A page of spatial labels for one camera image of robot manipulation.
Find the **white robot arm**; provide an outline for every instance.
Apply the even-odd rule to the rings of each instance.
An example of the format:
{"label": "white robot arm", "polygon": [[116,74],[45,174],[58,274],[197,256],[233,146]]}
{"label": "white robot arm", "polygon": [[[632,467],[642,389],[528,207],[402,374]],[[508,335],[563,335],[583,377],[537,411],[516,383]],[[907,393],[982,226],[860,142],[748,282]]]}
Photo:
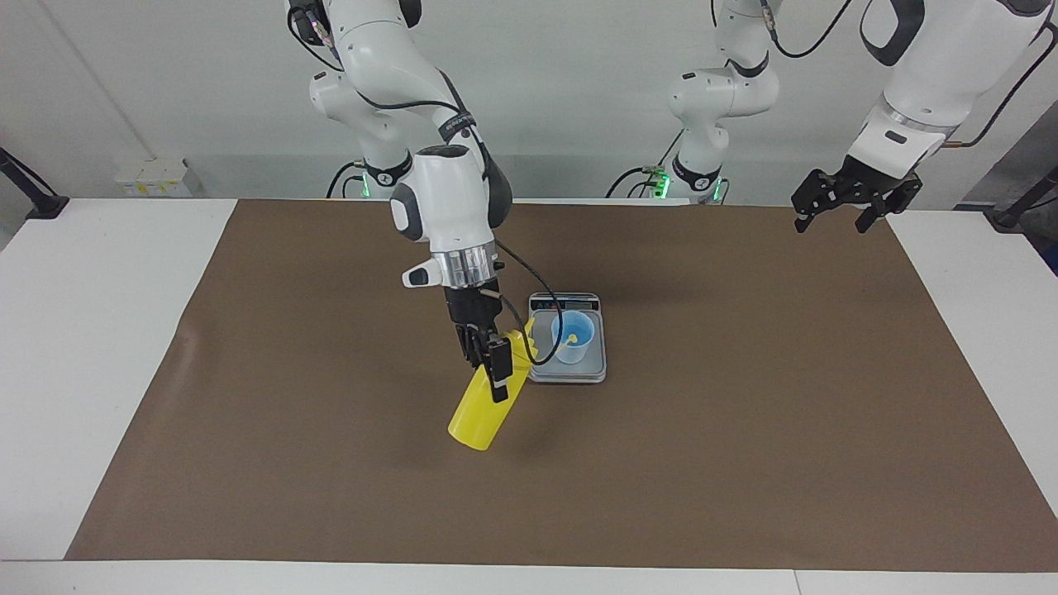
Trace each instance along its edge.
{"label": "white robot arm", "polygon": [[[781,3],[771,2],[772,12]],[[768,68],[769,47],[761,1],[725,0],[716,48],[727,64],[683,74],[669,93],[669,108],[683,123],[682,144],[668,172],[677,196],[713,196],[728,149],[718,121],[755,115],[776,104],[779,77]]]}
{"label": "white robot arm", "polygon": [[863,233],[907,209],[915,168],[966,121],[1033,42],[1054,0],[871,0],[860,23],[868,51],[893,68],[841,169],[808,175],[792,197],[797,230],[841,204],[865,204]]}
{"label": "white robot arm", "polygon": [[[406,271],[404,285],[444,287],[463,355],[486,367],[499,402],[511,348],[495,325],[501,304],[487,295],[499,292],[492,229],[510,211],[511,188],[455,86],[416,48],[408,29],[420,17],[420,0],[289,0],[287,13],[300,41],[341,65],[312,78],[315,108],[353,129],[371,196],[389,200],[402,235],[430,245],[431,258]],[[412,155],[395,110],[431,120],[444,144]]]}

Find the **brown paper mat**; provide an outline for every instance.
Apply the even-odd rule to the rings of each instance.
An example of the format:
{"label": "brown paper mat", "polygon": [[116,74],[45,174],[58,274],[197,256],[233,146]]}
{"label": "brown paper mat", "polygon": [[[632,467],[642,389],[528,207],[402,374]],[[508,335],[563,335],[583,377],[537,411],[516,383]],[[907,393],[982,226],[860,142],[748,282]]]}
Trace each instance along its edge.
{"label": "brown paper mat", "polygon": [[500,237],[602,296],[609,377],[528,385],[482,454],[445,433],[471,371],[386,205],[242,201],[68,559],[1058,571],[912,265],[854,217],[517,206]]}

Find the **yellow cup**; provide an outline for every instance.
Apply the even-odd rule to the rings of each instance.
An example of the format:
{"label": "yellow cup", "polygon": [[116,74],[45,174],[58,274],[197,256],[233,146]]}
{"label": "yellow cup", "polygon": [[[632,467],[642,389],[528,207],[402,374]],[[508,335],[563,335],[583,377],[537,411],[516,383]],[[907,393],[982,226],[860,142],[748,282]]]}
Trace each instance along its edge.
{"label": "yellow cup", "polygon": [[[537,350],[533,344],[532,332],[530,332],[533,320],[530,319],[526,324],[525,332],[529,338],[532,357],[535,358]],[[449,423],[449,434],[474,450],[489,450],[532,369],[532,361],[526,353],[522,332],[511,330],[506,333],[506,337],[511,341],[511,357],[514,364],[514,372],[507,381],[507,400],[499,403],[492,401],[492,385],[489,383],[489,376],[485,373],[484,366],[478,366],[470,385],[467,386],[467,392],[463,393],[462,400],[459,401],[459,407],[456,408],[455,415],[452,416],[452,421]]]}

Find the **blue cup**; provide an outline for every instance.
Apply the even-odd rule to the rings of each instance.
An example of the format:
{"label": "blue cup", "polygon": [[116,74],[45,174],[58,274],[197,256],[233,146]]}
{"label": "blue cup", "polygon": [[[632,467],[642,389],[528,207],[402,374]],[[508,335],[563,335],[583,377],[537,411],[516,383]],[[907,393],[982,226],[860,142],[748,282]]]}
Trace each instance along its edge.
{"label": "blue cup", "polygon": [[[551,322],[551,341],[559,344],[559,353],[554,355],[564,364],[580,363],[588,353],[588,345],[595,341],[595,323],[584,312],[563,310],[562,338],[559,337],[559,317]],[[571,336],[577,336],[577,342],[570,342]]]}

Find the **white table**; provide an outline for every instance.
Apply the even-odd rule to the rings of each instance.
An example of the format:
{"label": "white table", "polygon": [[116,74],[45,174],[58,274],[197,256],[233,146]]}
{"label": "white table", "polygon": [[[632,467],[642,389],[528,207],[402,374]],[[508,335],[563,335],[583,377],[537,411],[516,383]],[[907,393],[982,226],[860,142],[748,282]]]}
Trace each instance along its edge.
{"label": "white table", "polygon": [[[1058,593],[1058,575],[57,561],[234,206],[75,200],[0,253],[0,559],[26,560],[0,562],[0,593]],[[980,215],[891,221],[1058,510],[1058,280]]]}

